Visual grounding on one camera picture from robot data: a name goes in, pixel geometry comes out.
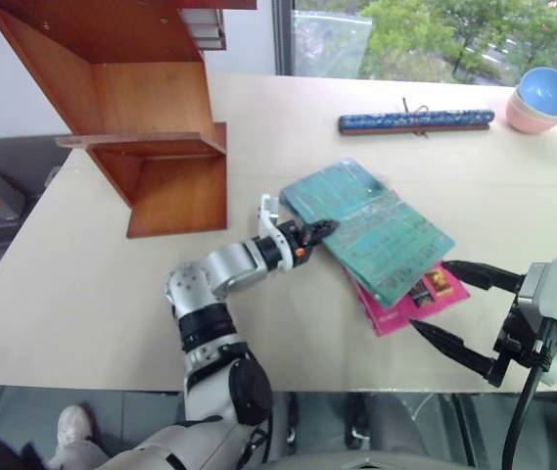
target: stacked bowls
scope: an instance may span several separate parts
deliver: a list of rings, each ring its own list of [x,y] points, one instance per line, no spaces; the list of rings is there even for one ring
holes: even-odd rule
[[[506,105],[506,118],[522,132],[538,133],[557,124],[557,70],[526,72]]]

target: wooden shelf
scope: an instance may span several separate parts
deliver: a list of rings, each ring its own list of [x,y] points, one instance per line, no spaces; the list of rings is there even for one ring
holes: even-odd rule
[[[85,149],[132,207],[129,237],[226,227],[225,126],[178,8],[0,0],[0,30],[76,134],[60,145]]]
[[[92,152],[132,207],[128,238],[215,230],[227,223],[226,124],[200,133],[70,136],[62,147]]]

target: green book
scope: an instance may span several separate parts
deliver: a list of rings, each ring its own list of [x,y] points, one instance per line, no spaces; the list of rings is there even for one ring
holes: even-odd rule
[[[306,223],[322,218],[341,223],[324,244],[384,308],[399,301],[454,246],[353,160],[287,186],[280,200]]]

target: white sneaker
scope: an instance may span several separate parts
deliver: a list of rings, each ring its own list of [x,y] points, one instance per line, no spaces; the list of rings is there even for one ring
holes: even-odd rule
[[[89,415],[82,406],[73,404],[63,410],[59,416],[57,433],[58,447],[93,437]]]

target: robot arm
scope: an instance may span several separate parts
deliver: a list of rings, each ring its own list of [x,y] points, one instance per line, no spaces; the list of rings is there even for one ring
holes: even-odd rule
[[[447,261],[443,267],[462,281],[488,290],[498,287],[515,294],[493,349],[497,359],[463,346],[463,340],[441,328],[413,320],[411,323],[439,351],[481,374],[499,387],[511,360],[531,371],[509,425],[502,453],[502,469],[513,467],[526,413],[539,381],[557,382],[557,259],[534,262],[526,275],[467,261]]]
[[[269,380],[237,333],[229,293],[269,271],[308,261],[313,247],[338,226],[333,220],[275,225],[278,201],[263,195],[258,236],[219,248],[171,271],[165,293],[185,352],[186,421],[162,429],[101,470],[225,470],[240,468],[259,445],[258,426],[271,411]]]

